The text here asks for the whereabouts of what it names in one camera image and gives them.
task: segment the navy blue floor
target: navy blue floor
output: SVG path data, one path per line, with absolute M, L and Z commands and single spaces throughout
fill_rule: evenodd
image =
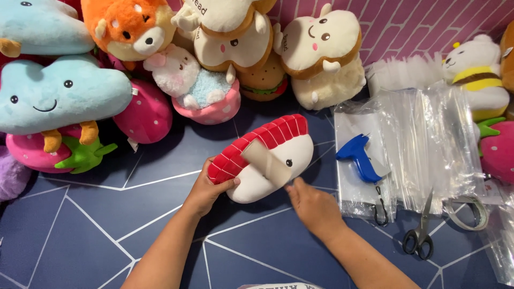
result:
M 102 142 L 117 140 L 120 148 L 100 166 L 80 175 L 34 174 L 22 198 L 3 205 L 0 288 L 119 288 L 183 203 L 205 159 L 238 136 L 294 113 L 307 118 L 315 143 L 312 165 L 302 176 L 336 192 L 332 114 L 306 112 L 290 91 L 268 103 L 245 99 L 234 120 L 211 127 L 175 115 L 172 132 L 159 143 L 141 145 L 137 153 L 110 121 L 101 123 Z M 459 214 L 470 210 L 464 206 Z M 404 254 L 399 240 L 418 218 L 400 211 L 386 228 L 346 221 L 423 289 L 507 288 L 496 282 L 486 256 L 489 244 L 445 219 L 431 220 L 435 252 L 430 261 Z M 298 280 L 326 289 L 355 288 L 279 190 L 247 205 L 222 195 L 200 222 L 181 288 Z

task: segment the stuffed animal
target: stuffed animal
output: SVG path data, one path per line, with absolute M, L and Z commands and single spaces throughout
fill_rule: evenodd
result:
M 514 184 L 514 121 L 505 118 L 489 119 L 479 126 L 487 126 L 489 133 L 482 133 L 480 150 L 482 169 L 497 179 Z
M 253 73 L 237 73 L 241 94 L 256 101 L 270 101 L 286 91 L 287 74 L 280 64 L 280 56 L 271 51 L 264 66 Z
M 175 33 L 166 0 L 82 0 L 82 13 L 98 47 L 122 61 L 145 60 L 163 51 Z
M 154 143 L 171 129 L 173 113 L 164 93 L 152 83 L 131 79 L 133 96 L 127 108 L 113 116 L 121 131 L 137 143 Z
M 122 112 L 132 98 L 121 71 L 100 69 L 89 55 L 63 56 L 43 67 L 27 60 L 8 63 L 0 79 L 0 130 L 14 135 L 41 132 L 45 152 L 59 149 L 56 130 L 80 123 L 83 145 L 98 136 L 95 120 Z
M 0 52 L 71 55 L 86 53 L 95 43 L 77 11 L 57 0 L 0 2 Z
M 265 17 L 266 29 L 258 33 L 255 21 L 252 28 L 238 38 L 224 40 L 196 30 L 194 50 L 201 66 L 210 71 L 227 71 L 227 81 L 233 83 L 235 71 L 252 73 L 260 69 L 271 52 L 273 33 L 271 22 Z
M 6 144 L 12 156 L 27 167 L 46 173 L 72 174 L 96 167 L 105 154 L 117 148 L 113 143 L 103 146 L 99 138 L 88 146 L 80 144 L 81 129 L 78 124 L 59 128 L 59 133 L 62 134 L 63 145 L 54 153 L 43 151 L 45 139 L 41 134 L 9 134 Z
M 282 57 L 287 74 L 311 79 L 322 71 L 336 73 L 356 58 L 361 45 L 357 17 L 349 11 L 325 4 L 318 18 L 305 16 L 291 21 L 284 32 L 273 27 L 274 50 Z
M 214 184 L 220 184 L 237 177 L 241 184 L 227 191 L 229 198 L 241 204 L 260 200 L 279 188 L 248 165 L 241 152 L 257 139 L 291 168 L 292 179 L 307 168 L 313 157 L 314 145 L 308 133 L 307 119 L 299 114 L 283 116 L 267 123 L 226 147 L 209 166 L 209 178 Z
M 464 44 L 455 43 L 443 62 L 443 76 L 452 85 L 465 88 L 473 121 L 503 115 L 509 93 L 500 79 L 500 47 L 480 34 Z
M 198 26 L 209 36 L 233 40 L 248 29 L 266 32 L 268 13 L 277 0 L 184 0 L 184 5 L 171 21 L 185 31 Z
M 210 115 L 205 124 L 215 124 L 229 120 L 239 110 L 240 96 L 233 84 L 229 84 L 223 73 L 215 73 L 201 68 L 195 57 L 187 50 L 170 44 L 164 52 L 157 53 L 144 61 L 146 70 L 152 71 L 157 85 L 172 97 L 173 105 L 179 113 L 198 112 L 196 117 L 204 117 L 202 110 L 215 113 L 212 106 L 234 95 L 232 105 L 222 107 L 214 119 Z
M 22 165 L 5 146 L 6 134 L 0 132 L 0 202 L 12 200 L 23 192 L 32 170 Z
M 500 72 L 503 86 L 514 93 L 514 21 L 512 21 L 503 33 L 500 42 L 500 50 L 502 54 Z
M 358 55 L 335 74 L 322 71 L 312 79 L 291 79 L 296 99 L 306 110 L 320 110 L 348 100 L 365 84 L 364 68 Z

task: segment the white bunny plush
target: white bunny plush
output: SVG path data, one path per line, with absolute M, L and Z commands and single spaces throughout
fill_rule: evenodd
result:
M 225 73 L 208 71 L 187 50 L 170 44 L 143 62 L 159 88 L 187 110 L 201 110 L 222 101 L 232 87 Z

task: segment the blue fluffy plush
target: blue fluffy plush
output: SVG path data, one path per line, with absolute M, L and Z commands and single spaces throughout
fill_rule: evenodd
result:
M 121 71 L 101 69 L 90 55 L 63 56 L 50 66 L 8 63 L 0 77 L 0 131 L 26 135 L 121 113 L 132 85 Z
M 10 57 L 16 57 L 9 55 L 13 49 L 33 55 L 88 52 L 95 43 L 77 17 L 58 0 L 0 0 L 0 51 Z

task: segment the clear tape roll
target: clear tape roll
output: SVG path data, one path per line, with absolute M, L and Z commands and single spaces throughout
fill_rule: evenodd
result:
M 291 168 L 280 161 L 257 139 L 254 139 L 243 150 L 241 157 L 277 188 L 283 187 L 291 179 Z
M 483 230 L 487 226 L 487 223 L 489 222 L 489 213 L 487 212 L 484 204 L 477 197 L 461 196 L 460 198 L 465 198 L 470 201 L 469 203 L 471 204 L 475 219 L 478 216 L 480 218 L 480 220 L 479 220 L 478 224 L 474 227 L 464 224 L 461 220 L 459 220 L 459 218 L 455 214 L 455 211 L 453 210 L 452 199 L 448 199 L 445 202 L 446 203 L 445 209 L 446 209 L 446 212 L 448 213 L 448 216 L 450 217 L 450 219 L 455 223 L 455 225 L 459 226 L 460 228 L 463 228 L 464 230 L 468 230 L 468 231 Z

